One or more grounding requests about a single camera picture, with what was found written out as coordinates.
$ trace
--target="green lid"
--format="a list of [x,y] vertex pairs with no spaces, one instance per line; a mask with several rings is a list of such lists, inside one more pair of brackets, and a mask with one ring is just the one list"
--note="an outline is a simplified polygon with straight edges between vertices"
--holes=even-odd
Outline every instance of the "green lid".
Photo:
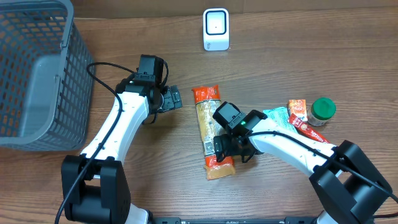
[[336,105],[329,98],[319,98],[311,106],[311,113],[320,120],[328,120],[336,113]]

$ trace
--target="wooden tabletop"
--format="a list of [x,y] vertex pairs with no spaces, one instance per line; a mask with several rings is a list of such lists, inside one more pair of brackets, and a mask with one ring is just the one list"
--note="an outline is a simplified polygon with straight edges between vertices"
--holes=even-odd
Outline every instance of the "wooden tabletop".
[[[361,146],[398,191],[398,8],[231,15],[224,52],[203,50],[201,16],[76,25],[96,61],[135,69],[140,54],[157,55],[169,65],[168,84],[178,85],[183,108],[141,126],[124,165],[132,203],[155,216],[282,218],[322,211],[308,177],[271,155],[236,160],[235,176],[206,180],[191,91],[200,85],[219,84],[222,100],[245,112],[330,97],[336,115],[318,130],[333,144],[347,139]],[[128,75],[97,71],[110,86]],[[87,142],[113,100],[95,84]],[[52,223],[62,201],[62,160],[79,153],[0,149],[0,223]],[[396,211],[389,199],[377,213]]]

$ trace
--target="teal packet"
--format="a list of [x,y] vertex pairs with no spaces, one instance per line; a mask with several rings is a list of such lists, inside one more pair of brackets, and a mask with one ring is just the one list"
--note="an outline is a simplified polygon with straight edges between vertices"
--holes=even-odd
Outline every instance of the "teal packet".
[[268,118],[275,121],[275,123],[278,124],[280,127],[288,131],[297,133],[296,128],[289,123],[289,114],[287,113],[286,107],[281,106],[271,110],[263,110],[262,112],[265,113]]

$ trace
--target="jar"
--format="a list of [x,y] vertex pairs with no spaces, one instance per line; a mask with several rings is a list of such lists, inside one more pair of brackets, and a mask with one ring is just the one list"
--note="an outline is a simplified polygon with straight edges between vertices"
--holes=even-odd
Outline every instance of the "jar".
[[336,105],[329,98],[317,99],[308,109],[308,123],[313,126],[322,126],[336,113]]

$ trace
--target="basket bottom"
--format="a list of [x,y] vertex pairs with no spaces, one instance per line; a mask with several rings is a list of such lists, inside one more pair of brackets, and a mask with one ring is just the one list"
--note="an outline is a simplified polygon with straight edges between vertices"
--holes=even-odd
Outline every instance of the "basket bottom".
[[55,76],[59,65],[59,55],[44,55],[34,62],[24,99],[19,137],[35,133],[49,118],[51,105],[56,98]]

